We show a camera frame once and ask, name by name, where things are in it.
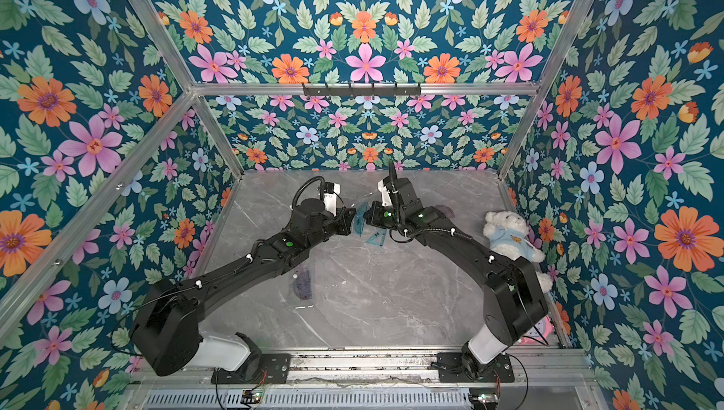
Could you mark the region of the teal protractor ruler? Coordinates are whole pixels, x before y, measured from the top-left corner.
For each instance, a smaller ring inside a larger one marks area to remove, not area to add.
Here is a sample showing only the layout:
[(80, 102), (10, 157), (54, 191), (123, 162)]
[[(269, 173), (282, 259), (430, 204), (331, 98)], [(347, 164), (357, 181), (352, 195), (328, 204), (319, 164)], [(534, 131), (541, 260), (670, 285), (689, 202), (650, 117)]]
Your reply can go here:
[(369, 203), (363, 202), (360, 203), (356, 207), (356, 215), (354, 216), (352, 228), (354, 231), (354, 234), (358, 236), (362, 236), (364, 233), (365, 226), (367, 225), (366, 219), (365, 219), (365, 213), (369, 210)]

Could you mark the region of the teal triangle ruler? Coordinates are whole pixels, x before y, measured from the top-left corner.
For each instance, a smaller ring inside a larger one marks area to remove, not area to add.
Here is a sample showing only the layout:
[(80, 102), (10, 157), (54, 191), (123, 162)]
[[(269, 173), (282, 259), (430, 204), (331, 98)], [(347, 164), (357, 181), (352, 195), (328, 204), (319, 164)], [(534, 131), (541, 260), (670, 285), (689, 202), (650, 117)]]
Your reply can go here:
[(386, 231), (386, 229), (377, 228), (366, 240), (366, 243), (374, 247), (383, 247), (387, 238), (388, 231)]

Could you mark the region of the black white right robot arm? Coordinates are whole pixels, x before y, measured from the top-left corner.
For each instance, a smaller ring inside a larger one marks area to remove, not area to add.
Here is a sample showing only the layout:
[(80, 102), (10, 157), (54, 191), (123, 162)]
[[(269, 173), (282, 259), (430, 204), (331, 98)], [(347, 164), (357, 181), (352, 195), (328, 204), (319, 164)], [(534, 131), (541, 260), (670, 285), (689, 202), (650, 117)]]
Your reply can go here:
[(535, 266), (543, 253), (526, 239), (526, 221), (512, 211), (488, 212), (483, 244), (438, 208), (424, 206), (410, 180), (395, 171), (378, 183), (378, 191), (381, 199), (364, 214), (368, 225), (444, 255), (483, 290), (481, 329), (462, 348), (462, 368), (469, 376), (482, 374), (549, 313), (552, 281)]

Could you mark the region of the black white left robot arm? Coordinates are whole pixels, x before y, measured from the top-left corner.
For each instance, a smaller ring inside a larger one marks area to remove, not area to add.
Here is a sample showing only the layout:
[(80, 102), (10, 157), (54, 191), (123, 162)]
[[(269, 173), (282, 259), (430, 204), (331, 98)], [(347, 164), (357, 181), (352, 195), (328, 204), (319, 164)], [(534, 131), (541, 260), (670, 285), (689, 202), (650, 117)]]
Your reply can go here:
[(131, 330), (131, 342), (158, 376), (187, 367), (236, 372), (258, 351), (249, 338), (215, 334), (200, 324), (248, 289), (297, 268), (311, 250), (352, 232), (355, 208), (331, 212), (320, 199), (296, 204), (284, 228), (258, 240), (251, 251), (221, 268), (177, 284), (152, 285)]

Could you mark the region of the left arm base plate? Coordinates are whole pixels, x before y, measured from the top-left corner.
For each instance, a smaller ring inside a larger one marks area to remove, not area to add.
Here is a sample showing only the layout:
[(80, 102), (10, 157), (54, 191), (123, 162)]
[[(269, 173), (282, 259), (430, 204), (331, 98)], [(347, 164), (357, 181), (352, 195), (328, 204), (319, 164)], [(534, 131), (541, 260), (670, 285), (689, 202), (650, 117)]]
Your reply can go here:
[(213, 385), (281, 385), (290, 373), (288, 353), (252, 353), (235, 372), (219, 370), (212, 374)]

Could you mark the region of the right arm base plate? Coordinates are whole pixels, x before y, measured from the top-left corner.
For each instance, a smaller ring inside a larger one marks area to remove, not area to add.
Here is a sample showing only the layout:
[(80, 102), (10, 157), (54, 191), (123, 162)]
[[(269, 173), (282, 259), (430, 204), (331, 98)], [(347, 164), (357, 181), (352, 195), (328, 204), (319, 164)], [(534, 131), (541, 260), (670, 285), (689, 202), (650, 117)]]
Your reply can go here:
[(490, 363), (479, 363), (471, 353), (437, 353), (429, 368), (441, 383), (513, 383), (515, 374), (509, 355), (497, 355)]

